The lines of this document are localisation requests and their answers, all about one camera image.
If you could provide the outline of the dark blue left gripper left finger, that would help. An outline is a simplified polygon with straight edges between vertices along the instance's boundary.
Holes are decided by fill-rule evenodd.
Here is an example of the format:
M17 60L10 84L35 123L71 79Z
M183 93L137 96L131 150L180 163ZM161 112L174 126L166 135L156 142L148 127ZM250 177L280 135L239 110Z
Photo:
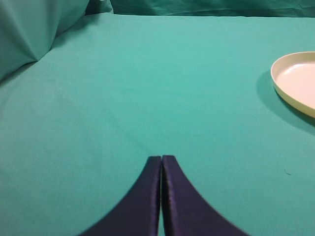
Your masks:
M119 203L82 236L157 236L160 213L161 157L150 156Z

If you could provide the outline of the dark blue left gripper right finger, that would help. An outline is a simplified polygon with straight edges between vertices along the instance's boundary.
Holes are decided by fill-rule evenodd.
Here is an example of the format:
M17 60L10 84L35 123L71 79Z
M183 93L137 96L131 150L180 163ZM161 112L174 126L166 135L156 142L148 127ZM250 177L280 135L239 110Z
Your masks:
M246 236L197 192L173 155L162 157L161 207L166 236Z

